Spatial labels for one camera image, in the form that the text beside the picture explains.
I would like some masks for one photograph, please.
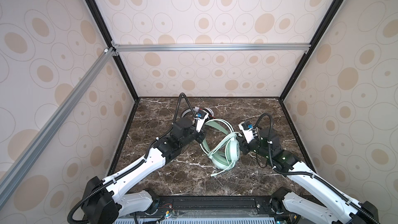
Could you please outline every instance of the marble surface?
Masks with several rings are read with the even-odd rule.
[[[210,107],[216,118],[230,122],[234,130],[243,120],[256,122],[263,112],[272,114],[275,131],[279,135],[281,146],[304,160],[296,140],[291,132],[282,108],[276,99],[265,98],[189,98],[191,105]],[[142,98],[132,122],[123,151],[117,163],[117,170],[122,169],[141,157],[147,145],[170,126],[175,111],[176,98]],[[180,111],[187,108],[182,100]],[[261,127],[268,125],[263,118]],[[207,128],[206,140],[214,148],[225,135],[211,127]],[[276,174],[269,166],[258,167],[256,157],[249,153],[241,154],[240,160],[232,170],[210,175],[220,171],[204,155],[197,142],[185,147],[180,156],[163,168],[160,168],[136,184],[129,193],[145,188],[153,189],[158,195],[271,195],[279,187],[292,189],[297,194],[305,190],[287,177]]]

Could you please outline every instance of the perforated metal panel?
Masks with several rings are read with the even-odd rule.
[[[140,219],[138,224],[156,219]],[[135,224],[133,218],[117,219],[114,224]],[[250,218],[178,218],[163,220],[161,224],[275,224],[272,217]]]

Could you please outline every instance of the wallpaper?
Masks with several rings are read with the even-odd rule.
[[[119,44],[309,42],[333,0],[96,0]]]
[[[139,96],[277,97],[303,50],[121,52]]]
[[[319,174],[398,223],[398,0],[346,0],[285,104]]]
[[[0,179],[104,46],[84,0],[0,0]]]
[[[87,181],[107,174],[132,104],[111,59],[0,211],[0,223],[67,223]],[[81,220],[80,208],[74,217]]]

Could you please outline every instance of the horizontal metal bar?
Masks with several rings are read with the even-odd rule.
[[[7,173],[0,185],[0,210],[36,162],[37,158],[46,148],[47,144],[52,140],[52,137],[72,112],[73,108],[80,101],[88,87],[91,86],[92,82],[105,66],[106,62],[114,54],[115,52],[112,47],[109,47],[106,53],[102,53],[81,81],[72,90],[65,102],[58,107],[51,119],[47,122],[46,126],[40,130],[35,137],[35,140],[32,141],[30,147],[28,147],[25,153],[13,164],[9,173]]]
[[[117,52],[136,51],[227,51],[227,50],[308,50],[309,43],[265,43],[265,44],[117,44]]]

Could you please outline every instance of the robotic arm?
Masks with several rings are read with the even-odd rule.
[[[258,124],[264,116],[269,117],[270,127],[261,129]],[[262,114],[254,126],[248,121],[241,122],[238,126],[244,133],[244,137],[237,137],[244,155],[255,152],[256,155],[266,157],[275,172],[298,183],[325,206],[281,187],[272,194],[270,201],[270,207],[276,214],[290,211],[317,224],[379,224],[378,211],[374,205],[367,201],[362,204],[344,194],[312,171],[296,155],[281,148],[279,137],[272,128],[273,119],[270,114]]]
[[[194,116],[194,123],[189,118],[176,121],[182,97],[185,98]],[[172,127],[160,138],[153,141],[144,156],[132,162],[121,171],[100,180],[94,177],[87,182],[83,199],[68,214],[70,224],[110,224],[119,216],[132,212],[145,211],[153,214],[159,204],[159,198],[152,191],[143,190],[135,194],[127,194],[135,184],[153,171],[165,166],[181,154],[182,149],[192,141],[202,143],[206,131],[203,124],[208,120],[209,113],[198,109],[193,110],[184,93],[178,98]],[[74,220],[74,212],[81,207],[86,220]]]

